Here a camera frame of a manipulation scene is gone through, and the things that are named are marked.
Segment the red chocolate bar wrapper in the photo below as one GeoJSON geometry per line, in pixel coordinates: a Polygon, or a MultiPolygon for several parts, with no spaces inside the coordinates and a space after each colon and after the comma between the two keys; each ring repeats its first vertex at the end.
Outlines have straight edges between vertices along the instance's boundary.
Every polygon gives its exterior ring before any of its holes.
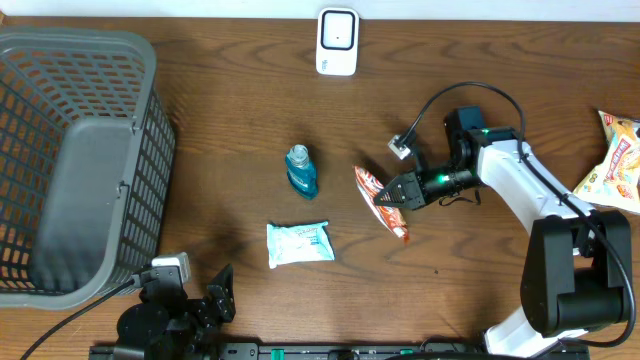
{"type": "Polygon", "coordinates": [[[378,206],[374,204],[374,198],[383,189],[382,183],[368,170],[353,166],[356,186],[364,201],[369,206],[374,216],[384,227],[401,239],[405,245],[409,243],[410,235],[407,224],[398,208],[378,206]]]}

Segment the white tissue pack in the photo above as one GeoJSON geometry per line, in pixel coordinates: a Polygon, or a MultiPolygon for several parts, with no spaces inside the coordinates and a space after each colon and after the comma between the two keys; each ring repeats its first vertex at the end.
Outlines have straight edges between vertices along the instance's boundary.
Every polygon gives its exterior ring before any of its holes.
{"type": "Polygon", "coordinates": [[[266,226],[270,269],[299,262],[334,261],[328,221],[295,226],[266,226]]]}

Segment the blue mouthwash bottle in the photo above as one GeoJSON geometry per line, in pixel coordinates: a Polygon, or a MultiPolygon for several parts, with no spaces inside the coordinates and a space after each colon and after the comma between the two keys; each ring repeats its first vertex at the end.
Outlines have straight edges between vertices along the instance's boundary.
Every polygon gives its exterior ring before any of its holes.
{"type": "Polygon", "coordinates": [[[294,145],[285,157],[285,164],[292,188],[303,198],[314,199],[318,195],[317,169],[307,147],[294,145]]]}

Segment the yellow snack bag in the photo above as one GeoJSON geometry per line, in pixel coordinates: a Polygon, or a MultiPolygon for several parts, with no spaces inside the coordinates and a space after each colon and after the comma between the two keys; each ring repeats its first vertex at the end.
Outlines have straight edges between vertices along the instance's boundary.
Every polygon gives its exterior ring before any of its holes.
{"type": "Polygon", "coordinates": [[[573,190],[579,199],[639,213],[639,120],[599,110],[608,150],[573,190]]]}

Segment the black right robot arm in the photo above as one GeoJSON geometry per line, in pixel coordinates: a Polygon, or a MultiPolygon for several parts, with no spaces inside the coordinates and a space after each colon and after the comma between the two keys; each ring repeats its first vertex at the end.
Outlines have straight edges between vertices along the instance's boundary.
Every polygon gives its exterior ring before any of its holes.
{"type": "Polygon", "coordinates": [[[485,185],[508,205],[529,235],[521,306],[484,334],[491,355],[530,358],[586,345],[584,335],[636,319],[631,227],[618,211],[599,212],[575,197],[511,127],[489,128],[479,108],[449,113],[449,161],[419,163],[380,190],[378,206],[416,210],[485,185]]]}

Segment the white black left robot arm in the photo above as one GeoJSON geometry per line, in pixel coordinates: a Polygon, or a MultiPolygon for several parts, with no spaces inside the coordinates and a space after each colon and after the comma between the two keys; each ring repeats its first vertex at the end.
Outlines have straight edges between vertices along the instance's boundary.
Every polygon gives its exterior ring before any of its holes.
{"type": "Polygon", "coordinates": [[[182,269],[154,266],[134,276],[140,303],[117,323],[113,359],[204,359],[214,335],[233,321],[236,307],[233,267],[226,265],[206,286],[202,298],[189,298],[182,269]]]}

